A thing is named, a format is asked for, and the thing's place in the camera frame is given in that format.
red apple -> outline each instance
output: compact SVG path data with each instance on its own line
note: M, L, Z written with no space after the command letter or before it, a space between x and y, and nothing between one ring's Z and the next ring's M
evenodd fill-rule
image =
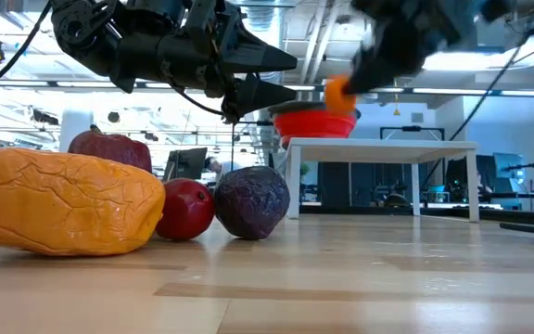
M73 138L69 153L116 161L152 173L152 158L146 144L126 135L104 135L95 125L90 129Z
M164 184L164 189L164 215L156 226L160 237L189 240L210 227L215 205L206 186L194 180L177 178Z

desk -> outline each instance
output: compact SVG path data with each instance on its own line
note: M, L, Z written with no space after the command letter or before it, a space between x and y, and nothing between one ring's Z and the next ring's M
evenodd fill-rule
M431 140L378 140L339 138L292 138L286 154L286 182L290 191L287 217L299 218L300 163L320 162L371 162L409 163L412 165L413 203L419 203L418 163L436 161L457 154L465 154L469 194L469 220L479 221L477 197L477 144ZM413 205L413 215L420 215L419 205Z

butternut squash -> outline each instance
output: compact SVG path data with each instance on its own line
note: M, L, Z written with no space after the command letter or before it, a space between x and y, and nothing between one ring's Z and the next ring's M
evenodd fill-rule
M46 255L111 255L151 237L164 187L96 157L0 149L0 246Z

red plate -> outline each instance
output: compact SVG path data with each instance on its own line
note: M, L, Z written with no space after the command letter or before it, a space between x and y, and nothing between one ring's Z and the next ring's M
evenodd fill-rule
M347 138L356 126L360 112L336 115L320 102L288 102L269 108L275 129L282 136L282 147L287 148L294 137Z

floor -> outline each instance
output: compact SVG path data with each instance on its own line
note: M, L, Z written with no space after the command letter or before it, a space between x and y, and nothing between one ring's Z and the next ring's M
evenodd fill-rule
M301 216L261 242L56 259L0 249L0 334L534 334L534 236L454 219Z

